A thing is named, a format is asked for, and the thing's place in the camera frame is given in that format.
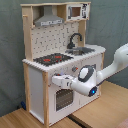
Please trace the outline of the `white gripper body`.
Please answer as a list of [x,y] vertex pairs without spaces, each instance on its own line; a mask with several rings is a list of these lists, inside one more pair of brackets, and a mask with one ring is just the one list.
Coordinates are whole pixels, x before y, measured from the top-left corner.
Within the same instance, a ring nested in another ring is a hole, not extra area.
[[75,85],[75,78],[71,75],[53,76],[52,82],[61,89],[72,89]]

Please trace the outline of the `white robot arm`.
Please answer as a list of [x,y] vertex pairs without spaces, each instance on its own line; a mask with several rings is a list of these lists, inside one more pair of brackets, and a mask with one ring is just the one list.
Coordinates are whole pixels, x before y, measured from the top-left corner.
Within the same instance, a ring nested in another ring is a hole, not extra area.
[[128,43],[118,48],[114,54],[111,65],[101,71],[96,71],[91,65],[83,66],[77,77],[70,75],[53,76],[52,82],[61,89],[71,89],[91,97],[98,86],[110,76],[118,73],[128,66]]

